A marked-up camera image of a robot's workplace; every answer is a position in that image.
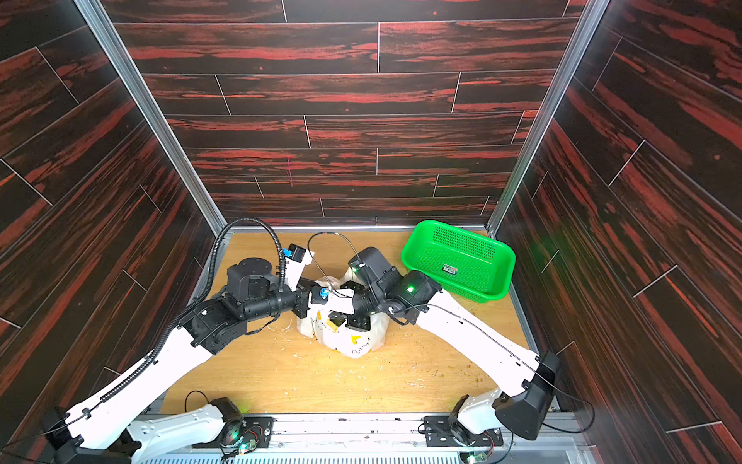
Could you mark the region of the white plastic bag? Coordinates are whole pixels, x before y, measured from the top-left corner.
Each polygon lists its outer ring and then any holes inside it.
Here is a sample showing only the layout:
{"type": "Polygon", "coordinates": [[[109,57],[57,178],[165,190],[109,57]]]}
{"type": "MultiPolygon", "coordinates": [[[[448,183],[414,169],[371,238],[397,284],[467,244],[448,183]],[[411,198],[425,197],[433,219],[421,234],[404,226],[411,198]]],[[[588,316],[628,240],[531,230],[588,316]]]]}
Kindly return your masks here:
{"type": "MultiPolygon", "coordinates": [[[[319,286],[332,289],[340,288],[340,285],[346,281],[354,281],[362,284],[357,276],[352,276],[351,269],[348,269],[340,280],[331,276],[330,278],[321,278],[319,281],[315,281],[319,286]]],[[[353,359],[360,358],[384,345],[386,331],[390,324],[390,319],[384,313],[373,314],[371,316],[372,326],[369,332],[358,332],[346,326],[335,326],[328,319],[329,315],[330,313],[326,313],[323,310],[309,309],[305,319],[296,317],[297,328],[303,336],[314,338],[321,345],[353,359]]]]}

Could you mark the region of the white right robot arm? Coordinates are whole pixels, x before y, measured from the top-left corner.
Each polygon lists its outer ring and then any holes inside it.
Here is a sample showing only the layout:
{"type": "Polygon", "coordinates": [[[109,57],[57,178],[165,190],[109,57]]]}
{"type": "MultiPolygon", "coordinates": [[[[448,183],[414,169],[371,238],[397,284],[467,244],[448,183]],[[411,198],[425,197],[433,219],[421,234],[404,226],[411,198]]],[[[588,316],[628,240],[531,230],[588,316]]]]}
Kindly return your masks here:
{"type": "Polygon", "coordinates": [[[352,292],[340,307],[352,316],[382,315],[438,336],[477,365],[495,390],[463,396],[448,418],[451,434],[462,445],[502,426],[535,440],[556,392],[560,358],[537,354],[480,321],[464,309],[434,278],[421,271],[402,275],[374,247],[348,262],[342,289],[352,292]]]}

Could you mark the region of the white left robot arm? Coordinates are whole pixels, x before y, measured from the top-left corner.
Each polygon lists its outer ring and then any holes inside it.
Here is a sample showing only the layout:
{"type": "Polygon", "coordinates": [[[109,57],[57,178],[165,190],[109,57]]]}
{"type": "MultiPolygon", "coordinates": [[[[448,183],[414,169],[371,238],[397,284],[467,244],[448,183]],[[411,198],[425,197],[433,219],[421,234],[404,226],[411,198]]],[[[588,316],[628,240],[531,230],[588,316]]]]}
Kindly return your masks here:
{"type": "Polygon", "coordinates": [[[55,463],[142,463],[193,444],[214,442],[241,419],[237,407],[220,398],[191,412],[157,420],[140,419],[146,406],[178,380],[241,336],[250,322],[276,321],[305,309],[312,284],[301,278],[312,261],[283,258],[274,275],[263,258],[247,258],[227,271],[218,294],[177,317],[173,327],[142,360],[94,396],[56,408],[43,419],[44,437],[55,463]]]}

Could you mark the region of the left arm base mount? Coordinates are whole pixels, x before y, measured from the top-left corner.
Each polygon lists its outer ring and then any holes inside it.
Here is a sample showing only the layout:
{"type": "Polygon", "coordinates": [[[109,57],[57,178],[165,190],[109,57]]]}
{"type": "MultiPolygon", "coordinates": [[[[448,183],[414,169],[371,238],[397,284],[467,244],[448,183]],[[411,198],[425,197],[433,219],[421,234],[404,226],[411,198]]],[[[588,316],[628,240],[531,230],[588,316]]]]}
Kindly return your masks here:
{"type": "Polygon", "coordinates": [[[236,463],[239,457],[270,446],[274,417],[244,415],[226,397],[214,399],[208,405],[216,407],[220,413],[222,429],[213,440],[193,444],[191,448],[220,452],[221,463],[236,463]]]}

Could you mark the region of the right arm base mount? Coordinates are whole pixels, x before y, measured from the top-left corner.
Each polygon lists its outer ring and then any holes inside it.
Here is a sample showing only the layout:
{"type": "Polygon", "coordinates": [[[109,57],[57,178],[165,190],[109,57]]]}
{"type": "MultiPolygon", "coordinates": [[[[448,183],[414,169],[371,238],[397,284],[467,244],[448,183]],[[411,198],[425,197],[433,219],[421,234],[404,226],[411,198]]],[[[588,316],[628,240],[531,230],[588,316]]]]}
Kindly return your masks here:
{"type": "Polygon", "coordinates": [[[494,452],[495,448],[504,445],[504,438],[502,438],[500,429],[488,429],[475,435],[468,431],[458,420],[458,415],[469,398],[469,396],[462,396],[448,416],[425,416],[422,424],[417,428],[417,433],[425,437],[428,448],[440,448],[449,445],[464,448],[487,448],[487,450],[481,450],[480,452],[476,450],[460,452],[458,457],[462,463],[499,463],[502,461],[502,457],[496,460],[494,452]]]}

